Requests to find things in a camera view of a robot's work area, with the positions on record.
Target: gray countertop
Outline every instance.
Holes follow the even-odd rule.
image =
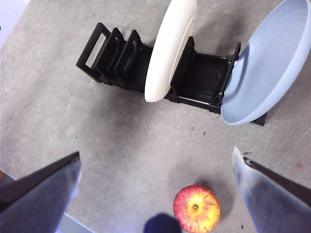
[[[280,0],[198,0],[199,52],[245,46]],[[169,0],[32,0],[1,50],[1,169],[18,179],[80,151],[83,174],[68,214],[98,233],[139,233],[190,184],[216,194],[215,233],[255,233],[231,154],[311,187],[311,58],[265,127],[95,83],[75,63],[97,22],[136,29],[152,45]]]

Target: white plate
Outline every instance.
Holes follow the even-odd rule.
[[[145,85],[147,102],[160,101],[170,90],[181,54],[191,36],[196,13],[196,0],[171,1],[149,63]]]

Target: black dish rack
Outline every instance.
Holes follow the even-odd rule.
[[[86,62],[101,34],[106,40],[93,65],[88,67]],[[144,93],[152,51],[153,47],[143,44],[136,30],[125,41],[118,28],[110,32],[98,23],[76,65],[99,83]],[[240,51],[239,42],[234,54],[226,57],[197,53],[193,37],[189,37],[165,99],[220,114],[225,88]],[[263,126],[266,115],[254,123]]]

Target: red apple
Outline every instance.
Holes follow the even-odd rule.
[[[179,191],[174,199],[175,218],[190,233],[208,233],[220,219],[220,205],[215,195],[201,185],[192,185]]]

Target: light blue bowl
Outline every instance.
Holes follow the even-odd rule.
[[[221,107],[228,125],[251,122],[285,95],[311,48],[310,0],[285,0],[258,27],[236,62]]]

